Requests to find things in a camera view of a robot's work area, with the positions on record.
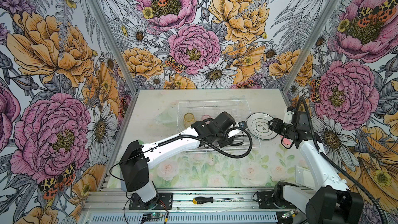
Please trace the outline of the white wire dish rack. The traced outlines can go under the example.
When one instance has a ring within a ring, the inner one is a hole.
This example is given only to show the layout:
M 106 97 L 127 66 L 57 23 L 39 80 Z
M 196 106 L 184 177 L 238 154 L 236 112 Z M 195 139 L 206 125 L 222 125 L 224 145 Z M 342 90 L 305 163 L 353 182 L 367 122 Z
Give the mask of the white wire dish rack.
M 183 117 L 186 113 L 192 113 L 195 116 L 196 121 L 201 121 L 202 116 L 209 115 L 215 119 L 222 112 L 227 112 L 236 121 L 236 126 L 246 130 L 252 137 L 252 147 L 260 148 L 260 139 L 252 135 L 247 127 L 246 120 L 252 114 L 249 104 L 246 100 L 215 100 L 215 101 L 185 101 L 178 103 L 178 109 L 176 114 L 176 130 L 181 132 L 186 127 L 183 124 Z M 213 145 L 219 149 L 230 152 L 246 151 L 249 148 L 249 138 L 246 133 L 242 132 L 244 137 L 244 144 L 240 146 L 226 146 L 220 148 L 217 142 L 213 142 Z

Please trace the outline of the white green rim plate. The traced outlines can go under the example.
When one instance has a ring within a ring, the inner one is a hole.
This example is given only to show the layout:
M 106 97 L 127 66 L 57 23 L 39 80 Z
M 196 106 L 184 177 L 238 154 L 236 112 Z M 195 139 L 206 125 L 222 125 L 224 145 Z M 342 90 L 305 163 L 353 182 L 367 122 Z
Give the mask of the white green rim plate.
M 268 123 L 274 118 L 266 113 L 253 113 L 247 120 L 249 132 L 263 141 L 274 139 L 277 134 L 270 130 Z

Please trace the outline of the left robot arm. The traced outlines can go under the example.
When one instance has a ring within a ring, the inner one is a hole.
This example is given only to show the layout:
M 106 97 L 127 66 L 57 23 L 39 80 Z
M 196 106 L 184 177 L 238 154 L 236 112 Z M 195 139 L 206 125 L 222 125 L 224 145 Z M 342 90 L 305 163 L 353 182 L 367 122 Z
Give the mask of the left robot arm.
M 153 167 L 179 153 L 201 146 L 207 146 L 232 159 L 244 158 L 253 148 L 252 137 L 244 126 L 244 122 L 237 123 L 229 113 L 222 112 L 216 118 L 196 121 L 182 132 L 157 142 L 141 145 L 139 141 L 133 141 L 128 145 L 118 163 L 121 180 L 126 190 L 138 195 L 142 203 L 152 204 L 160 198 L 149 176 L 149 171 Z M 233 141 L 236 135 L 248 141 L 247 151 L 240 155 L 233 155 L 222 150 L 225 146 L 243 145 L 243 142 Z

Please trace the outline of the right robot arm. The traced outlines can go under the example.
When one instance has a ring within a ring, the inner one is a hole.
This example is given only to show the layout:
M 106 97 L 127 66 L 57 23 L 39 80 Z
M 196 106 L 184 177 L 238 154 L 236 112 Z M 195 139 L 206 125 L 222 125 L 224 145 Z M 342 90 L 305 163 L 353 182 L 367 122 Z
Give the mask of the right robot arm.
M 291 140 L 306 161 L 314 180 L 313 195 L 299 186 L 278 182 L 273 201 L 277 207 L 293 205 L 305 214 L 309 224 L 357 224 L 364 206 L 360 194 L 352 192 L 340 178 L 337 169 L 326 160 L 320 136 L 309 115 L 288 112 L 285 120 L 274 118 L 268 123 L 271 131 Z

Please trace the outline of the white square dish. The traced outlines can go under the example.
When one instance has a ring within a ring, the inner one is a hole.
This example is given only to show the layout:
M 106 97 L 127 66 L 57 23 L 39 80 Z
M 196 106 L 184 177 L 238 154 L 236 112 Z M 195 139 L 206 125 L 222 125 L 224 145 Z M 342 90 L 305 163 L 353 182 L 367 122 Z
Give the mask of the white square dish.
M 298 185 L 315 189 L 315 182 L 309 169 L 296 166 L 295 167 L 295 182 Z

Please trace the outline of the pink glass cup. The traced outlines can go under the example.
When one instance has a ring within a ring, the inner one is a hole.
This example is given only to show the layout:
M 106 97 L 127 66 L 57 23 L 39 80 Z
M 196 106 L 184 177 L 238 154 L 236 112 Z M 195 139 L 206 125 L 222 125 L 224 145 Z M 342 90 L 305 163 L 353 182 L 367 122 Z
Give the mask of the pink glass cup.
M 212 118 L 211 118 L 209 115 L 204 115 L 204 116 L 202 116 L 202 118 L 201 118 L 202 121 L 205 121 L 206 119 L 212 120 Z

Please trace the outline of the yellow glass cup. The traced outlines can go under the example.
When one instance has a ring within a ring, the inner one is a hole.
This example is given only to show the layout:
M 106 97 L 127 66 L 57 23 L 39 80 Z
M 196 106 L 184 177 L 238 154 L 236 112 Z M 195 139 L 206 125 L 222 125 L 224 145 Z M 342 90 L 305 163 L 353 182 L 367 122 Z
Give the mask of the yellow glass cup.
M 186 113 L 183 117 L 183 124 L 186 128 L 191 127 L 196 122 L 195 116 L 192 113 Z

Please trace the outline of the black yellow screwdriver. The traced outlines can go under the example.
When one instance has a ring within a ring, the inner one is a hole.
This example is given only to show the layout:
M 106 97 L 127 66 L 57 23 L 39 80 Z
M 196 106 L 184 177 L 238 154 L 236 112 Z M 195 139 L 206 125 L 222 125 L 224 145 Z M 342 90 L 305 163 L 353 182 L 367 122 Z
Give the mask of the black yellow screwdriver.
M 214 202 L 226 202 L 226 201 L 237 201 L 243 200 L 243 197 L 238 198 L 214 198 L 214 197 L 195 197 L 192 200 L 193 204 L 202 205 L 205 203 L 214 203 Z

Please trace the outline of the white vented panel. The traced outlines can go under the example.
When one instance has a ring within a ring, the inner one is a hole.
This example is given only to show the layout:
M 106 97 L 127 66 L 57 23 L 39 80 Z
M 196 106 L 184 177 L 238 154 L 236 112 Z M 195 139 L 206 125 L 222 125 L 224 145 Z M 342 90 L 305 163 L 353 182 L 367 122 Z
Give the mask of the white vented panel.
M 143 213 L 94 214 L 87 224 L 139 224 Z M 169 224 L 275 224 L 275 212 L 171 213 Z

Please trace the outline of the green circuit board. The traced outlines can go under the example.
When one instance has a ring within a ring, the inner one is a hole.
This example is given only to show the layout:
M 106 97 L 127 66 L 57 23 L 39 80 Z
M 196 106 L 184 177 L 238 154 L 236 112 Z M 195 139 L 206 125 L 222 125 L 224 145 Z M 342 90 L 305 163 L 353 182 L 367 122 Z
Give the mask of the green circuit board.
M 160 213 L 143 214 L 141 223 L 143 224 L 145 222 L 159 222 L 161 220 L 164 220 L 166 216 L 167 216 L 166 214 L 160 214 Z

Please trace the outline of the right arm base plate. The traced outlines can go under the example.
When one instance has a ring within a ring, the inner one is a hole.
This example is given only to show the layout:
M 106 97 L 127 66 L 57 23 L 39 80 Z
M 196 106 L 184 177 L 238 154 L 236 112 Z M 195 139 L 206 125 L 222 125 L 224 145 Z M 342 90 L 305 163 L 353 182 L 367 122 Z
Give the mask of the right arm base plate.
M 259 209 L 279 208 L 274 202 L 273 191 L 257 191 L 255 193 L 255 199 L 257 200 Z

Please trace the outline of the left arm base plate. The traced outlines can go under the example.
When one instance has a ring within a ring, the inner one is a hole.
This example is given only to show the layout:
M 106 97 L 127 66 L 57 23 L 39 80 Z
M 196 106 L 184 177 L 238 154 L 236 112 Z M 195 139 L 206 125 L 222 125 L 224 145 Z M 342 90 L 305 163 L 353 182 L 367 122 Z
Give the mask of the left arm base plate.
M 133 193 L 128 209 L 131 211 L 138 210 L 171 210 L 173 205 L 173 194 L 172 193 L 158 193 L 158 195 L 145 203 L 137 193 Z

